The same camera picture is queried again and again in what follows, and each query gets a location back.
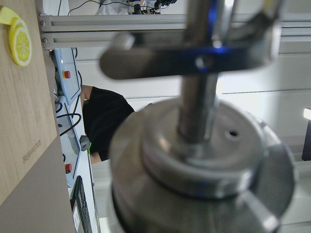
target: black mechanical device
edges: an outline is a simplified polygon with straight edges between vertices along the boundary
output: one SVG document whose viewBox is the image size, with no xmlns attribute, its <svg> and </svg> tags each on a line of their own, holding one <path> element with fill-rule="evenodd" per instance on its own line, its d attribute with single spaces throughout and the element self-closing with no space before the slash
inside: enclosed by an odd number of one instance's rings
<svg viewBox="0 0 311 233">
<path fill-rule="evenodd" d="M 219 100 L 216 83 L 277 56 L 282 1 L 265 0 L 234 28 L 236 2 L 192 0 L 186 30 L 123 33 L 101 57 L 113 79 L 183 76 L 181 98 L 132 114 L 114 135 L 112 232 L 278 229 L 294 190 L 291 152 L 260 119 Z"/>
</svg>

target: emergency stop button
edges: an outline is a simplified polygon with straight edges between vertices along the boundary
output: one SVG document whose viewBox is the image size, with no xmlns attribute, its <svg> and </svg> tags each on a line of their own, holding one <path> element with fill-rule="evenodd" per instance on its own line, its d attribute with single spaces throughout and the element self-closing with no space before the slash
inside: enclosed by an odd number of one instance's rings
<svg viewBox="0 0 311 233">
<path fill-rule="evenodd" d="M 63 70 L 63 78 L 64 79 L 70 79 L 70 71 L 69 70 Z"/>
</svg>

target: black t-shirt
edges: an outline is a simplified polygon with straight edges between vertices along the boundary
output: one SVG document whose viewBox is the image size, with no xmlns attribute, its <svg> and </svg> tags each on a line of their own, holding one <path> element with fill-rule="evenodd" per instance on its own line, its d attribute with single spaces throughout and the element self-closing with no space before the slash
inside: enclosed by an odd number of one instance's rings
<svg viewBox="0 0 311 233">
<path fill-rule="evenodd" d="M 114 132 L 132 112 L 134 109 L 122 95 L 93 87 L 83 105 L 84 130 L 92 143 L 90 152 L 98 151 L 102 161 L 108 159 Z"/>
</svg>

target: lemon slice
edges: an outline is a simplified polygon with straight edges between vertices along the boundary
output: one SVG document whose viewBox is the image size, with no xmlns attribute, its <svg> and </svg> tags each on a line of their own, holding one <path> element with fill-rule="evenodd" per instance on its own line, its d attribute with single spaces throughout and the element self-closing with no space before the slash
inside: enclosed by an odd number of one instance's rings
<svg viewBox="0 0 311 233">
<path fill-rule="evenodd" d="M 13 17 L 12 21 L 11 21 L 10 32 L 9 32 L 9 42 L 12 41 L 12 39 L 11 39 L 12 34 L 13 34 L 15 28 L 17 28 L 17 27 L 23 27 L 28 31 L 27 25 L 26 25 L 24 20 L 22 20 L 21 18 Z"/>
<path fill-rule="evenodd" d="M 30 63 L 32 46 L 27 28 L 17 26 L 9 36 L 14 61 L 22 67 Z"/>
</svg>

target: person's arm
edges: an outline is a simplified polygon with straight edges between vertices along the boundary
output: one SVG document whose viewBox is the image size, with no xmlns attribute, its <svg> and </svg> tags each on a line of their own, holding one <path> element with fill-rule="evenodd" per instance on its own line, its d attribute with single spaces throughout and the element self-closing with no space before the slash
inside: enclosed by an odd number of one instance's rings
<svg viewBox="0 0 311 233">
<path fill-rule="evenodd" d="M 83 103 L 84 100 L 89 100 L 91 93 L 92 93 L 92 86 L 82 85 L 82 90 L 80 93 L 80 99 L 81 99 L 81 107 L 83 109 Z"/>
</svg>

